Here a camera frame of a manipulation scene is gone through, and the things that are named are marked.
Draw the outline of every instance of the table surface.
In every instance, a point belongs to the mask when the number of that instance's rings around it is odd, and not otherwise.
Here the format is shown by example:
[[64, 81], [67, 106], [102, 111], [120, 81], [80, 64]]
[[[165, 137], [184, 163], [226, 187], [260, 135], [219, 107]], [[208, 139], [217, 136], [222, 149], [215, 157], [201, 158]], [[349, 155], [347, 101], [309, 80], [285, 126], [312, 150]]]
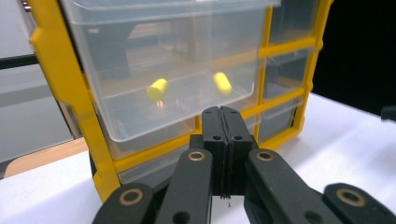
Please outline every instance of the table surface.
[[[312, 93], [305, 117], [278, 153], [307, 185], [348, 183], [396, 213], [396, 123]], [[101, 204], [87, 151], [0, 180], [0, 223], [90, 223]], [[212, 223], [248, 223], [243, 197], [212, 208]]]

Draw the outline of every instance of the plastic drawer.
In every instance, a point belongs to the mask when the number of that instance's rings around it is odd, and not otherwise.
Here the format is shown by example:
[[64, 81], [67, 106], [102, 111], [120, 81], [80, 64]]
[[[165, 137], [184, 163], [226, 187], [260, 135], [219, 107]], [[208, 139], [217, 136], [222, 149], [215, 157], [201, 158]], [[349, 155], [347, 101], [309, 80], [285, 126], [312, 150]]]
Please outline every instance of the plastic drawer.
[[276, 2], [64, 0], [113, 159], [210, 106], [253, 105], [264, 9]]
[[267, 59], [263, 92], [264, 101], [302, 87], [306, 62], [313, 51], [313, 49], [300, 49]]
[[180, 147], [154, 160], [144, 162], [121, 172], [119, 173], [119, 180], [121, 184], [139, 182], [153, 188], [172, 176], [178, 158], [187, 149], [189, 149], [189, 146]]
[[291, 100], [283, 105], [262, 112], [259, 130], [259, 143], [289, 129], [294, 120], [297, 106], [303, 102], [301, 98]]
[[318, 0], [282, 0], [274, 7], [270, 43], [310, 36], [317, 16]]

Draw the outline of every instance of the gray wall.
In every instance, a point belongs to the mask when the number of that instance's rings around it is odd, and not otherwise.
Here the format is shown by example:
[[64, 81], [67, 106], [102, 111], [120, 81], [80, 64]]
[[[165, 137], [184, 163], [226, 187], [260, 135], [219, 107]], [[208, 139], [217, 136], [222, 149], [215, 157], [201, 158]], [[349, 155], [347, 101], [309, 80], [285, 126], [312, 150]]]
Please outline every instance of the gray wall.
[[[18, 7], [0, 1], [0, 58], [33, 53]], [[0, 162], [70, 140], [40, 66], [0, 70]]]

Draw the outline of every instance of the storage organizer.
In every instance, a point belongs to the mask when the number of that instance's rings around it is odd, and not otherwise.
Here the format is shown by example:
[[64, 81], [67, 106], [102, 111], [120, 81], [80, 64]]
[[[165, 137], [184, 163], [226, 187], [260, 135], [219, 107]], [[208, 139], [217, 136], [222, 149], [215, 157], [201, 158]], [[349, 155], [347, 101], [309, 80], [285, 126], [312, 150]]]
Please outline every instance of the storage organizer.
[[210, 106], [239, 110], [260, 147], [298, 134], [331, 3], [37, 0], [31, 41], [104, 201], [170, 176]]

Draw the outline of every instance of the small drawer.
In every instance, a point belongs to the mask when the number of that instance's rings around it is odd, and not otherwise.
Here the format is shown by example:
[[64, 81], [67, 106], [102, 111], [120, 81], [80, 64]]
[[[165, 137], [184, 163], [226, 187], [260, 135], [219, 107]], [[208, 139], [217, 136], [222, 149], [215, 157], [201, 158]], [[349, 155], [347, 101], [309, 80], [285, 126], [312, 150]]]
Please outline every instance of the small drawer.
[[312, 35], [318, 0], [282, 0], [274, 7], [270, 43], [280, 43]]
[[262, 112], [259, 142], [265, 142], [289, 129], [293, 124], [297, 106], [302, 102], [303, 100], [298, 98]]
[[301, 49], [292, 53], [267, 58], [263, 99], [271, 100], [302, 87], [308, 57], [314, 49]]
[[119, 180], [121, 184], [139, 182], [152, 188], [158, 186], [173, 175], [178, 158], [181, 153], [187, 149], [189, 149], [188, 145], [180, 147], [154, 160], [144, 162], [129, 170], [121, 172], [119, 173]]

